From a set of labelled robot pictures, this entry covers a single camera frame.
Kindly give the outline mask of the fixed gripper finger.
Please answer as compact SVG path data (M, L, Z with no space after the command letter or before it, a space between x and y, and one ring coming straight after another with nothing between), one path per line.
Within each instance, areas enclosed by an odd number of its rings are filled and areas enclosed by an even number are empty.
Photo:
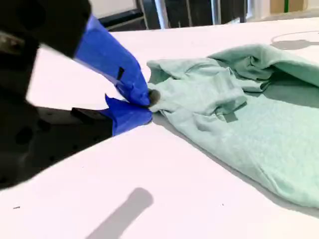
M152 120L152 113L147 107L108 96L105 96L105 102L106 109L72 108L66 111L72 122L52 123L50 132L54 142L49 145L54 147L54 151L49 156L51 162L58 162Z

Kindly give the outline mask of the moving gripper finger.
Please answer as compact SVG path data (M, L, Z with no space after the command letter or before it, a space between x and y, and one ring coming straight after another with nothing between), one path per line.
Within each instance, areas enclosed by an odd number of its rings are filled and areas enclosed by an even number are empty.
M156 102L139 62L93 15L90 1L34 0L32 27L41 44L103 75L130 103Z

